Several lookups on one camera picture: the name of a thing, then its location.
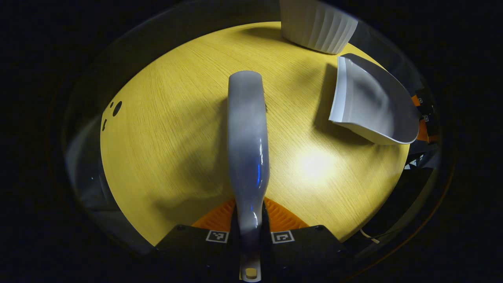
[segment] ribbed bowl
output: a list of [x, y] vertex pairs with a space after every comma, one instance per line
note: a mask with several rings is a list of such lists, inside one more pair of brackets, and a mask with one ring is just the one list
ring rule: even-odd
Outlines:
[[358, 20], [316, 0], [280, 0], [281, 33], [286, 39], [324, 53], [338, 54]]

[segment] wood grain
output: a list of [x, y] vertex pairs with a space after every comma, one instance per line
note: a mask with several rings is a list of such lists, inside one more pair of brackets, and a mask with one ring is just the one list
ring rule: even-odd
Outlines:
[[[280, 22], [217, 31], [164, 54], [103, 112], [103, 166], [117, 204], [152, 245], [232, 198], [226, 155], [228, 78], [263, 77], [271, 178], [266, 196], [339, 239], [393, 190], [408, 145], [378, 146], [328, 120], [337, 56], [283, 39]], [[348, 44], [343, 52], [375, 62]]]

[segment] black hole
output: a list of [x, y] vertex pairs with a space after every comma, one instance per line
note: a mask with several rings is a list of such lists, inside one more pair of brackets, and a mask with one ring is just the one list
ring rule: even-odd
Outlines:
[[119, 101], [119, 103], [117, 103], [117, 105], [115, 105], [114, 113], [112, 113], [112, 116], [115, 117], [115, 115], [117, 115], [117, 113], [119, 113], [119, 110], [121, 110], [121, 106], [122, 106], [122, 101]]

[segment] white dustpan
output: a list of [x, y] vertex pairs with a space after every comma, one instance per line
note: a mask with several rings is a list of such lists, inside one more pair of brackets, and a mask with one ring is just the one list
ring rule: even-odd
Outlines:
[[415, 141], [421, 114], [392, 74], [354, 54], [338, 65], [330, 121], [379, 145]]

